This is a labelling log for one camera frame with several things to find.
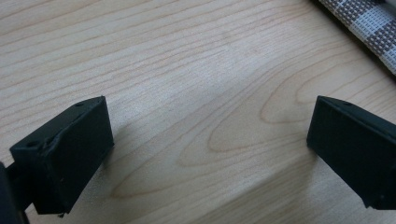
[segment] screw hole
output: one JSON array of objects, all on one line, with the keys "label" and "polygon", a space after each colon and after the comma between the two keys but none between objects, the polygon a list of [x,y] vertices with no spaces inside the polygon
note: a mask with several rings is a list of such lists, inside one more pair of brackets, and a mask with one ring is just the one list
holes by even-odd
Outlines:
[{"label": "screw hole", "polygon": [[27,147],[35,147],[35,146],[37,146],[38,144],[39,144],[38,141],[33,141],[33,142],[30,142],[30,143],[26,144],[26,146],[27,146]]}]

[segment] light wood surface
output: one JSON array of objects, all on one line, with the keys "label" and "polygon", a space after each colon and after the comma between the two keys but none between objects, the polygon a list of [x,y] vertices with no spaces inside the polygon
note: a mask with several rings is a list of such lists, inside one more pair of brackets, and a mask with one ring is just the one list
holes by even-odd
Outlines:
[{"label": "light wood surface", "polygon": [[309,0],[1,0],[0,157],[104,95],[116,146],[31,223],[394,223],[305,146],[317,95],[396,122],[396,81]]}]

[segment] white and gray fabric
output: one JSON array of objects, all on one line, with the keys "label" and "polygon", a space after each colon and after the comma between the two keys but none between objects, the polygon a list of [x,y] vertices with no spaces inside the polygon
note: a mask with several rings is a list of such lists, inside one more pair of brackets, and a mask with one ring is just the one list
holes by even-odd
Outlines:
[{"label": "white and gray fabric", "polygon": [[375,53],[393,75],[396,75],[396,9],[392,2],[319,1]]}]

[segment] checkered cloth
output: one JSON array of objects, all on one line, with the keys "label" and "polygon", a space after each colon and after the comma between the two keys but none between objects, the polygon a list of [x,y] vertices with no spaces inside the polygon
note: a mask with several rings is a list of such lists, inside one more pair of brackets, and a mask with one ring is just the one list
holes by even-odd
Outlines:
[{"label": "checkered cloth", "polygon": [[396,8],[384,0],[319,0],[396,75]]}]

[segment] wood grain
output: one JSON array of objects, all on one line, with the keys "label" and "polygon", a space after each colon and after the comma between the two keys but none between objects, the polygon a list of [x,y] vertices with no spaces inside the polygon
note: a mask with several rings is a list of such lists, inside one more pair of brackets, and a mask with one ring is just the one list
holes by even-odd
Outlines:
[{"label": "wood grain", "polygon": [[396,122],[395,79],[308,0],[0,1],[0,149],[105,95],[116,146],[64,218],[392,223],[305,146],[317,95]]}]

